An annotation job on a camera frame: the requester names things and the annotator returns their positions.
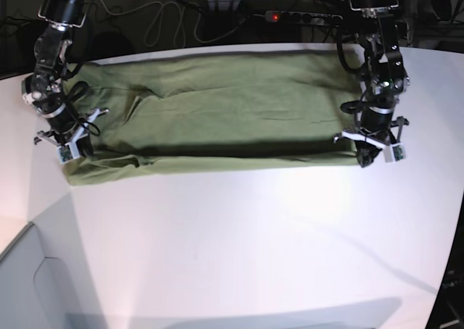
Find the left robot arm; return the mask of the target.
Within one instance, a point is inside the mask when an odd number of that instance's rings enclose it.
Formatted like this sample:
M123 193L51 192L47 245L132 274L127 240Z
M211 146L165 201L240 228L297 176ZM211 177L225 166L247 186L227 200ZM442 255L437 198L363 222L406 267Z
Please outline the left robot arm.
M334 138L354 142L361 167L371 165L379 154L395 163L405 158L405 147L401 134L392 131L402 130L409 122L395 117L394 111L410 83L395 20L399 0L347 0L347 4L349 14L336 32L337 54L342 67L365 87L359 99L341 105L341 111L353 116L353 123ZM350 36L364 51L364 62L357 68L350 67L344 55L343 42Z

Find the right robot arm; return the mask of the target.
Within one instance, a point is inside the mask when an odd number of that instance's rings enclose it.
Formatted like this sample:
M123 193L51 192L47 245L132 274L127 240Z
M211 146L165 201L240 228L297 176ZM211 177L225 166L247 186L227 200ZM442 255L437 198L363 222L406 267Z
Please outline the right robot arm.
M33 73L22 81L22 99L48 122L48 131L40 131L35 143L46 141L55 147L61 164L93 154L90 137L99 136L95 120L109 113L94 108L87 113L77 111L74 103L85 96L89 86L77 82L69 91L65 82L74 78L83 66L68 67L67 52L73 44L70 31L82 28L94 0L44 0L38 11L48 24L34 45L36 58Z

